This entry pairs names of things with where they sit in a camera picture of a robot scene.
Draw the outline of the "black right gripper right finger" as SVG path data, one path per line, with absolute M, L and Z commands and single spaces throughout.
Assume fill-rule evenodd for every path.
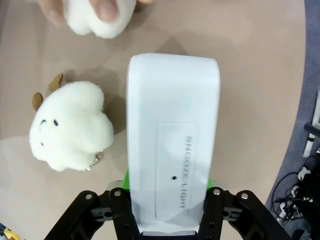
M 243 240 L 286 239 L 286 231 L 250 190 L 236 195 L 220 187 L 207 190 L 198 238 L 219 240 L 223 221 L 227 221 Z

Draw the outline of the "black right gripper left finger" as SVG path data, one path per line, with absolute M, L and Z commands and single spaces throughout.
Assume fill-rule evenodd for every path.
M 119 187 L 101 195 L 89 190 L 79 193 L 45 239 L 90 240 L 107 221 L 113 221 L 118 240 L 141 239 L 131 207 L 128 172 Z

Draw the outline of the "person's hand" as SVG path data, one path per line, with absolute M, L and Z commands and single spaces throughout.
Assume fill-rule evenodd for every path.
M 38 0 L 37 2 L 45 17 L 55 26 L 70 25 L 69 19 L 65 17 L 63 0 Z M 116 0 L 90 0 L 89 3 L 101 22 L 113 23 L 119 18 L 120 10 Z

